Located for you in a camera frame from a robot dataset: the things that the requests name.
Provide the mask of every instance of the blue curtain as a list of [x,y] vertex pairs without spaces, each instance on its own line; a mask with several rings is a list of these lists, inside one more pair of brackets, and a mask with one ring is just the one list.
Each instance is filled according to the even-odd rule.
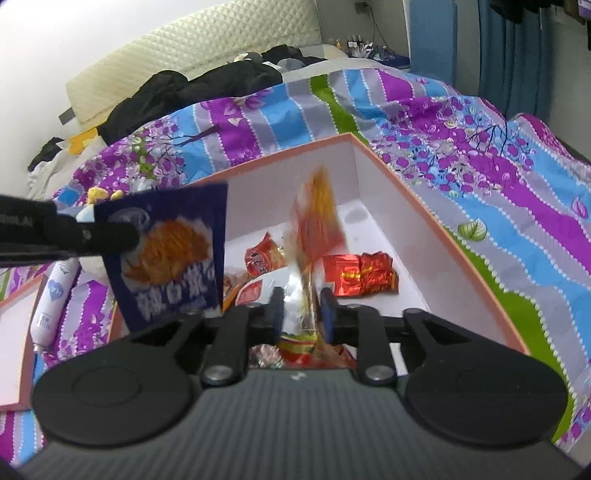
[[546,120],[550,110],[552,34],[549,8],[525,10],[518,25],[491,9],[491,0],[478,0],[480,17],[479,96],[507,118],[532,113]]

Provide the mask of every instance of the black circular cover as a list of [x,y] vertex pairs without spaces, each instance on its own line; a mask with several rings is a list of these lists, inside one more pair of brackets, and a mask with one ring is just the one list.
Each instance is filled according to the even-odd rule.
[[114,447],[171,427],[192,396],[189,378],[170,353],[121,343],[46,372],[33,391],[33,409],[50,437]]
[[535,359],[495,346],[469,342],[430,351],[408,379],[411,414],[435,433],[477,446],[550,437],[566,408],[562,379]]

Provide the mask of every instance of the black cable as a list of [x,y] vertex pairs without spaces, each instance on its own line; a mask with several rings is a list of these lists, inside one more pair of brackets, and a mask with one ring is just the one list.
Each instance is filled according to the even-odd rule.
[[368,4],[368,7],[369,7],[369,12],[371,13],[371,20],[372,20],[372,22],[374,23],[374,40],[375,40],[375,29],[377,28],[377,29],[378,29],[378,33],[379,33],[379,36],[380,36],[380,37],[382,37],[382,41],[384,42],[384,45],[386,45],[386,46],[387,46],[387,47],[388,47],[388,48],[389,48],[391,51],[393,51],[393,50],[390,48],[390,45],[388,45],[388,43],[386,43],[386,39],[385,39],[385,38],[384,38],[384,36],[382,35],[382,31],[379,29],[379,25],[378,25],[378,24],[377,24],[377,22],[375,21],[375,17],[374,17],[374,9],[373,9],[373,8],[371,8],[371,5],[369,5],[369,4]]

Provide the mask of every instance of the purple snack bag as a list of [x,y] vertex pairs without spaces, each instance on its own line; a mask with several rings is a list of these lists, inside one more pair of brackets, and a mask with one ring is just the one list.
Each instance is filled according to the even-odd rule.
[[220,314],[226,240],[225,183],[153,190],[95,206],[97,222],[131,222],[139,244],[103,257],[130,332],[164,314]]

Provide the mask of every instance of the headboard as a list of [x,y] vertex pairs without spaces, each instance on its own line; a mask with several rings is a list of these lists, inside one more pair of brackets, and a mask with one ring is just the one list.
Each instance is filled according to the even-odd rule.
[[117,48],[67,82],[66,91],[80,126],[89,128],[161,70],[193,79],[245,51],[321,42],[314,0],[231,0]]

